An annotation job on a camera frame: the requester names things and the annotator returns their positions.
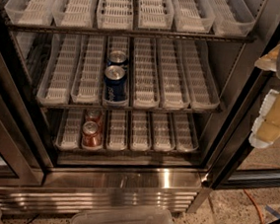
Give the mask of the red coke can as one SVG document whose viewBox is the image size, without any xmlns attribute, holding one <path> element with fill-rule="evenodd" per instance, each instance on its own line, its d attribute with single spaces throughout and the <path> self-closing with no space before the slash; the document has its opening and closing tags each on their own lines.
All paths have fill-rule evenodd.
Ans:
<svg viewBox="0 0 280 224">
<path fill-rule="evenodd" d="M 99 129 L 104 125 L 103 112 L 100 109 L 87 109 L 85 114 L 85 121 L 94 121 Z"/>
<path fill-rule="evenodd" d="M 82 146 L 87 149 L 98 149 L 102 146 L 102 133 L 94 121 L 86 121 L 82 126 Z"/>
</svg>

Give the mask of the middle shelf tray six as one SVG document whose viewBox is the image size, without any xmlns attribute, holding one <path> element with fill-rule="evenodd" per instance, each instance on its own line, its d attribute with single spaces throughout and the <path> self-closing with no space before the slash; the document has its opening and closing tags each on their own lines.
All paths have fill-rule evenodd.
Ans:
<svg viewBox="0 0 280 224">
<path fill-rule="evenodd" d="M 193 110 L 215 110 L 220 104 L 215 79 L 208 59 L 208 45 L 204 40 L 181 43 L 182 65 Z"/>
</svg>

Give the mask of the shelf tray six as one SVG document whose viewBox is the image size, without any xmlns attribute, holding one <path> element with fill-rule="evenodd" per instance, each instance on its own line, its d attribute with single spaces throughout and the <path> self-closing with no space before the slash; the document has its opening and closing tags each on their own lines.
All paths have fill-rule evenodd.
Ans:
<svg viewBox="0 0 280 224">
<path fill-rule="evenodd" d="M 193 117 L 191 113 L 174 113 L 176 150 L 179 152 L 192 152 L 198 148 Z"/>
<path fill-rule="evenodd" d="M 245 37 L 252 30 L 255 17 L 244 0 L 209 0 L 215 13 L 216 36 Z"/>
<path fill-rule="evenodd" d="M 182 65 L 193 110 L 215 110 L 220 104 L 215 79 L 208 59 L 208 45 L 204 40 L 181 43 Z"/>
</svg>

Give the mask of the top shelf tray six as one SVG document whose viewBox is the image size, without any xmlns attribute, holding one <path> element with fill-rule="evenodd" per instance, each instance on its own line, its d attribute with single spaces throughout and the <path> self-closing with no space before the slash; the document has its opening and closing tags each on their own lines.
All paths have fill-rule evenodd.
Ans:
<svg viewBox="0 0 280 224">
<path fill-rule="evenodd" d="M 244 0 L 209 0 L 215 13 L 216 36 L 245 37 L 252 30 L 255 17 Z"/>
</svg>

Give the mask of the middle shelf tray five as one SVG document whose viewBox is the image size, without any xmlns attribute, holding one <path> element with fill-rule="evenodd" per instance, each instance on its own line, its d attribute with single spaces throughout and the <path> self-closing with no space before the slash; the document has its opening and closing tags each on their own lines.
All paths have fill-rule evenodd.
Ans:
<svg viewBox="0 0 280 224">
<path fill-rule="evenodd" d="M 164 109 L 183 110 L 189 105 L 179 48 L 179 43 L 174 39 L 157 40 L 160 89 Z"/>
</svg>

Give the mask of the shelf tray five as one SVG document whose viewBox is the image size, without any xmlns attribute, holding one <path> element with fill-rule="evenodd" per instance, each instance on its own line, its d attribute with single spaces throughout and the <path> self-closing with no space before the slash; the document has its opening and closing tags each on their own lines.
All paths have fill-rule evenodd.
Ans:
<svg viewBox="0 0 280 224">
<path fill-rule="evenodd" d="M 208 34 L 216 18 L 210 0 L 172 0 L 178 32 Z"/>
<path fill-rule="evenodd" d="M 164 109 L 183 110 L 189 105 L 179 48 L 179 43 L 174 39 L 157 40 L 160 89 Z"/>
<path fill-rule="evenodd" d="M 154 149 L 159 151 L 172 151 L 175 149 L 175 137 L 171 116 L 169 113 L 153 112 L 153 134 Z"/>
</svg>

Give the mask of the bottom shelf tray six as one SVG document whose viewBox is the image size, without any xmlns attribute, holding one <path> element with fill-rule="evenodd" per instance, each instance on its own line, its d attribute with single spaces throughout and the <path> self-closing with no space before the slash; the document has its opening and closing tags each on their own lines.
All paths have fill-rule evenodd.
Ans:
<svg viewBox="0 0 280 224">
<path fill-rule="evenodd" d="M 193 117 L 191 113 L 174 113 L 176 150 L 179 152 L 192 152 L 198 148 Z"/>
</svg>

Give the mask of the top shelf tray five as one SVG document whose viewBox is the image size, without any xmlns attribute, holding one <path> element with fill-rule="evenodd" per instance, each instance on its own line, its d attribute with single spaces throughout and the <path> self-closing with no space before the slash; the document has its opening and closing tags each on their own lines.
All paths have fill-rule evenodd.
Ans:
<svg viewBox="0 0 280 224">
<path fill-rule="evenodd" d="M 210 0 L 172 0 L 178 32 L 208 34 L 216 18 Z"/>
</svg>

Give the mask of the bottom shelf tray five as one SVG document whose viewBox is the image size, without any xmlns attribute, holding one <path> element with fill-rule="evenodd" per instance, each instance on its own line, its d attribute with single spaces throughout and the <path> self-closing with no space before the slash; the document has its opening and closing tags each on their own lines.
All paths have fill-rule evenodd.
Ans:
<svg viewBox="0 0 280 224">
<path fill-rule="evenodd" d="M 169 113 L 153 112 L 153 134 L 154 149 L 159 151 L 172 151 L 175 149 L 175 137 L 171 116 Z"/>
</svg>

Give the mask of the middle shelf tray four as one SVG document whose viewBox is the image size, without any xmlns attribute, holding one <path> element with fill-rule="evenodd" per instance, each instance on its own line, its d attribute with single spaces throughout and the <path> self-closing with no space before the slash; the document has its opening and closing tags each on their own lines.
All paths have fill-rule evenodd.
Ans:
<svg viewBox="0 0 280 224">
<path fill-rule="evenodd" d="M 156 42 L 153 38 L 137 37 L 133 47 L 133 106 L 156 108 L 160 102 Z"/>
</svg>

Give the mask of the shelf tray four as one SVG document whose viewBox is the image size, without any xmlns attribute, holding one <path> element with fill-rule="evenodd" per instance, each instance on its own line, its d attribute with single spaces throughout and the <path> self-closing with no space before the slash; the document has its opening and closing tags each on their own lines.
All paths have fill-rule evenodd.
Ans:
<svg viewBox="0 0 280 224">
<path fill-rule="evenodd" d="M 133 106 L 156 108 L 160 102 L 156 42 L 153 38 L 137 37 L 133 47 Z"/>
<path fill-rule="evenodd" d="M 172 0 L 138 0 L 138 27 L 145 30 L 169 30 L 175 11 Z"/>
<path fill-rule="evenodd" d="M 135 151 L 148 151 L 151 148 L 149 115 L 140 111 L 136 111 L 132 115 L 130 148 Z"/>
</svg>

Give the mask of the bottom shelf tray four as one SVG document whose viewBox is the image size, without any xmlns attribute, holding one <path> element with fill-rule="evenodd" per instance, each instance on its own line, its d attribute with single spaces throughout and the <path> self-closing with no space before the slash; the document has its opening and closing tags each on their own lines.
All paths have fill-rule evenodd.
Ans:
<svg viewBox="0 0 280 224">
<path fill-rule="evenodd" d="M 135 151 L 148 151 L 151 148 L 149 115 L 140 111 L 136 111 L 132 115 L 130 148 Z"/>
</svg>

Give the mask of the top shelf tray four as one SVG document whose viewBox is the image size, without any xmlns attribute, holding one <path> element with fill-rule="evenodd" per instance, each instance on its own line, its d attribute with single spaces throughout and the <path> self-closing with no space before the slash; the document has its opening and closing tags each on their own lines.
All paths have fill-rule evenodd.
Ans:
<svg viewBox="0 0 280 224">
<path fill-rule="evenodd" d="M 169 30 L 175 11 L 172 0 L 138 0 L 138 27 L 145 30 Z"/>
</svg>

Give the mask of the front blue pepsi can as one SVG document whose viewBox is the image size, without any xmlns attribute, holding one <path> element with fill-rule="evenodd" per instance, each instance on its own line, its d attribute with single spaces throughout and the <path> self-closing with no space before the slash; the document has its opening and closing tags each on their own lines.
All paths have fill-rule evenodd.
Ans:
<svg viewBox="0 0 280 224">
<path fill-rule="evenodd" d="M 110 102 L 123 102 L 126 99 L 126 72 L 122 66 L 108 66 L 105 69 L 105 98 Z"/>
</svg>

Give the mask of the blue pepsi can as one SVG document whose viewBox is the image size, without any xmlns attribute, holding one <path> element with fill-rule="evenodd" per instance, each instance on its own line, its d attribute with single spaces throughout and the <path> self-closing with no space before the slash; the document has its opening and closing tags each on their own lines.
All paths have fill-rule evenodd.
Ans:
<svg viewBox="0 0 280 224">
<path fill-rule="evenodd" d="M 121 66 L 124 70 L 127 70 L 129 61 L 126 55 L 122 50 L 112 50 L 107 56 L 108 65 Z"/>
<path fill-rule="evenodd" d="M 110 102 L 123 102 L 126 99 L 126 72 L 122 66 L 108 66 L 105 69 L 105 98 Z"/>
</svg>

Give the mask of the rear blue pepsi can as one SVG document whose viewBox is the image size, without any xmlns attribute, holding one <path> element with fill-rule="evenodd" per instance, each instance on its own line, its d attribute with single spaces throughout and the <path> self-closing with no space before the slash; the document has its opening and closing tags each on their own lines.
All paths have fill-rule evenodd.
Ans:
<svg viewBox="0 0 280 224">
<path fill-rule="evenodd" d="M 129 61 L 126 55 L 122 50 L 112 50 L 107 56 L 108 65 L 121 66 L 124 70 L 127 70 Z"/>
</svg>

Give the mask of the bottom shelf tray three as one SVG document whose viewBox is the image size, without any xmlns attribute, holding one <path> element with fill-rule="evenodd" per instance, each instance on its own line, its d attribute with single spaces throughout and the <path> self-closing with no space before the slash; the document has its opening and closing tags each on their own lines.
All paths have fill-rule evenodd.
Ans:
<svg viewBox="0 0 280 224">
<path fill-rule="evenodd" d="M 127 112 L 114 110 L 109 112 L 106 147 L 108 150 L 121 151 L 127 148 Z"/>
</svg>

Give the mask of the shelf tray three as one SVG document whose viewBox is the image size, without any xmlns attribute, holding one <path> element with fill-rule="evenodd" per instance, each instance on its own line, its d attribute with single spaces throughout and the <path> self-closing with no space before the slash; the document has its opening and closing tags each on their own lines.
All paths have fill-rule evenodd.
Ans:
<svg viewBox="0 0 280 224">
<path fill-rule="evenodd" d="M 126 53 L 126 56 L 128 58 L 128 61 L 129 61 L 129 44 L 130 44 L 130 40 L 128 37 L 109 37 L 108 38 L 108 44 L 107 44 L 107 54 L 106 54 L 106 59 L 107 59 L 107 56 L 110 54 L 110 52 L 112 50 L 122 50 L 124 53 Z M 108 106 L 110 107 L 125 107 L 127 106 L 128 104 L 128 96 L 129 96 L 129 93 L 128 93 L 128 90 L 127 90 L 127 86 L 128 86 L 128 76 L 129 76 L 129 73 L 128 73 L 128 65 L 127 65 L 127 70 L 125 70 L 126 72 L 126 77 L 127 77 L 127 80 L 126 80 L 126 86 L 125 86 L 125 89 L 126 89 L 126 99 L 123 101 L 123 102 L 110 102 L 108 101 L 106 98 L 105 98 L 105 95 L 103 95 L 103 99 L 104 99 L 104 103 L 107 104 Z"/>
<path fill-rule="evenodd" d="M 127 148 L 127 112 L 114 110 L 109 112 L 106 147 L 108 150 L 121 151 Z"/>
<path fill-rule="evenodd" d="M 133 0 L 100 0 L 97 26 L 103 30 L 131 30 L 133 14 Z"/>
</svg>

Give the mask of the middle shelf tray three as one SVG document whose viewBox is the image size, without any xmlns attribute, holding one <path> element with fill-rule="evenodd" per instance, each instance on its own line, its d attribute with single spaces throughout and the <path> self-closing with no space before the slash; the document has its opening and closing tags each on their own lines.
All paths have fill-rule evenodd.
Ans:
<svg viewBox="0 0 280 224">
<path fill-rule="evenodd" d="M 112 50 L 122 50 L 124 53 L 126 53 L 126 56 L 128 58 L 128 61 L 129 61 L 129 44 L 130 44 L 130 40 L 128 37 L 109 37 L 108 38 L 108 44 L 107 44 L 107 54 L 106 54 L 106 59 L 107 59 L 107 56 L 110 54 L 110 52 Z M 107 104 L 108 106 L 110 107 L 125 107 L 127 106 L 128 104 L 128 96 L 129 96 L 129 93 L 128 93 L 128 90 L 127 90 L 127 86 L 128 86 L 128 76 L 129 76 L 129 73 L 128 73 L 128 65 L 127 65 L 127 70 L 125 70 L 126 72 L 126 77 L 127 77 L 127 80 L 126 80 L 126 86 L 125 86 L 125 89 L 126 89 L 126 99 L 123 101 L 123 102 L 110 102 L 108 101 L 106 98 L 105 98 L 105 95 L 103 95 L 103 99 L 104 99 L 104 103 Z"/>
</svg>

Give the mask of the top shelf tray three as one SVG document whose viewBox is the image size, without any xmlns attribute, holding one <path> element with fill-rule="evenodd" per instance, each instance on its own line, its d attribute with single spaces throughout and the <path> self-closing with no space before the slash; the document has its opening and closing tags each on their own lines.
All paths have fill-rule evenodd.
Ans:
<svg viewBox="0 0 280 224">
<path fill-rule="evenodd" d="M 133 0 L 100 0 L 97 26 L 103 30 L 131 30 L 133 14 Z"/>
</svg>

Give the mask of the bottom shelf tray two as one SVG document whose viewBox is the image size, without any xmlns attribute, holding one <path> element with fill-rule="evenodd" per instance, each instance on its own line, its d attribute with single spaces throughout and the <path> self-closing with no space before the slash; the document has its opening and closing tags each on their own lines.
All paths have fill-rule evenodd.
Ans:
<svg viewBox="0 0 280 224">
<path fill-rule="evenodd" d="M 82 125 L 82 148 L 99 150 L 103 146 L 103 112 L 100 109 L 86 110 L 85 123 Z"/>
</svg>

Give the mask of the shelf tray two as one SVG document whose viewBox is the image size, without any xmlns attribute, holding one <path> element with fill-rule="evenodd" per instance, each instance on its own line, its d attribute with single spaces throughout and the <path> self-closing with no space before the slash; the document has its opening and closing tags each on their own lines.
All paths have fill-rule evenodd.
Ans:
<svg viewBox="0 0 280 224">
<path fill-rule="evenodd" d="M 55 0 L 52 16 L 57 27 L 90 28 L 98 0 Z"/>
<path fill-rule="evenodd" d="M 105 54 L 105 37 L 84 36 L 80 58 L 71 90 L 74 103 L 94 104 L 99 101 Z"/>
<path fill-rule="evenodd" d="M 99 150 L 103 146 L 103 112 L 100 109 L 86 110 L 85 123 L 82 125 L 82 148 Z"/>
</svg>

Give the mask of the middle shelf tray two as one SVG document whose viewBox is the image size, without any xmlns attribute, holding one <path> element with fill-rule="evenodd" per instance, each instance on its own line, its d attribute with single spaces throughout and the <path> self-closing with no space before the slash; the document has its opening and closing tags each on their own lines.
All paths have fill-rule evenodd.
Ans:
<svg viewBox="0 0 280 224">
<path fill-rule="evenodd" d="M 94 104 L 99 101 L 105 54 L 105 37 L 84 36 L 80 58 L 71 90 L 74 103 Z"/>
</svg>

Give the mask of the bottom shelf tray one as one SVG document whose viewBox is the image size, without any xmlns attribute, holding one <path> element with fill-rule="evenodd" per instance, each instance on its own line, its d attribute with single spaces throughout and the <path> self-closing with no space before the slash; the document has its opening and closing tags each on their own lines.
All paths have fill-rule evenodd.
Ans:
<svg viewBox="0 0 280 224">
<path fill-rule="evenodd" d="M 62 115 L 55 144 L 60 151 L 79 147 L 83 114 L 83 110 L 73 109 L 66 110 Z"/>
</svg>

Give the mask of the shelf tray one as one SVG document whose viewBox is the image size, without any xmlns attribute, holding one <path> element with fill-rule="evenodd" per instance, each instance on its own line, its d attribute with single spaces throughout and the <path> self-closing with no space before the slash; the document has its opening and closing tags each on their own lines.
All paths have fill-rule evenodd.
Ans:
<svg viewBox="0 0 280 224">
<path fill-rule="evenodd" d="M 66 110 L 62 115 L 55 144 L 60 151 L 79 147 L 83 114 L 83 110 L 73 109 Z"/>
<path fill-rule="evenodd" d="M 80 52 L 80 35 L 55 34 L 51 41 L 50 58 L 37 92 L 42 105 L 66 105 Z"/>
<path fill-rule="evenodd" d="M 8 0 L 5 11 L 13 25 L 49 26 L 55 0 Z"/>
</svg>

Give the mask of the top shelf tray two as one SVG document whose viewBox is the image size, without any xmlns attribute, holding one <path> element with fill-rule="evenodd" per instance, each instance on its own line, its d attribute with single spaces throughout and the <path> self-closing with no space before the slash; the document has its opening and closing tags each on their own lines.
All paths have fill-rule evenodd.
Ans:
<svg viewBox="0 0 280 224">
<path fill-rule="evenodd" d="M 98 0 L 55 0 L 52 16 L 57 27 L 90 28 Z"/>
</svg>

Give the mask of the middle shelf tray one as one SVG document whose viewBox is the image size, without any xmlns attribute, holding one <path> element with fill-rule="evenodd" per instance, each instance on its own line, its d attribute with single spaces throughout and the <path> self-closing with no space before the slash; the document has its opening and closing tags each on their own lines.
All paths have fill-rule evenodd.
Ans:
<svg viewBox="0 0 280 224">
<path fill-rule="evenodd" d="M 42 105 L 66 105 L 80 52 L 80 35 L 55 34 L 51 41 L 50 58 L 37 92 Z"/>
</svg>

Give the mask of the stainless steel fridge base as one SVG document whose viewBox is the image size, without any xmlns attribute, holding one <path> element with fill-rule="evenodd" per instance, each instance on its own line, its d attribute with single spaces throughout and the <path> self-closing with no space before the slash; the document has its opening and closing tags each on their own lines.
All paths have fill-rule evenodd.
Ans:
<svg viewBox="0 0 280 224">
<path fill-rule="evenodd" d="M 69 214 L 133 206 L 194 213 L 211 189 L 199 173 L 179 169 L 83 169 L 52 172 L 40 187 L 0 187 L 5 214 Z"/>
</svg>

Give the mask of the top shelf tray one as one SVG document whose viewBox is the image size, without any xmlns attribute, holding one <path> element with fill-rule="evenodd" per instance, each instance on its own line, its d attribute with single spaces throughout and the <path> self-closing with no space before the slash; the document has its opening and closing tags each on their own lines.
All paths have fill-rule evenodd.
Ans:
<svg viewBox="0 0 280 224">
<path fill-rule="evenodd" d="M 8 0 L 5 11 L 13 25 L 49 26 L 55 0 Z"/>
</svg>

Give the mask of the fridge door left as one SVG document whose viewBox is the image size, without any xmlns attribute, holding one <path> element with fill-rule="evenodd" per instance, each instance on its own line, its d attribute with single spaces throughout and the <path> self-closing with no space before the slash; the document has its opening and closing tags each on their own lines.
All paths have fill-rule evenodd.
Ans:
<svg viewBox="0 0 280 224">
<path fill-rule="evenodd" d="M 44 171 L 34 149 L 40 138 L 0 52 L 0 187 L 39 187 Z"/>
</svg>

